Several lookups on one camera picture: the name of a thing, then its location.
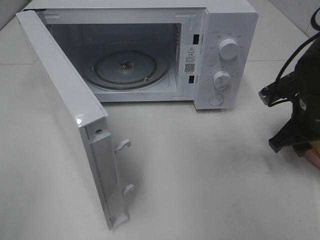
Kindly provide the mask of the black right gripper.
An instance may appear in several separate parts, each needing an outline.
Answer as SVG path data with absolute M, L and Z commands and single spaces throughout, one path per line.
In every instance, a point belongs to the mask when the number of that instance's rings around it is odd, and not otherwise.
M 295 87 L 289 91 L 289 96 L 291 120 L 268 140 L 268 144 L 276 153 L 293 146 L 294 152 L 304 157 L 313 148 L 310 143 L 320 140 L 320 92 Z

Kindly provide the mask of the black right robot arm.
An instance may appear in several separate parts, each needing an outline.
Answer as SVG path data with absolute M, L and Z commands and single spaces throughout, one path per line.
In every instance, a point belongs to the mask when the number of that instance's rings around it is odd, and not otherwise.
M 298 60 L 294 71 L 260 91 L 268 106 L 291 102 L 290 120 L 268 140 L 277 153 L 292 147 L 303 157 L 320 140 L 320 40 L 316 39 Z

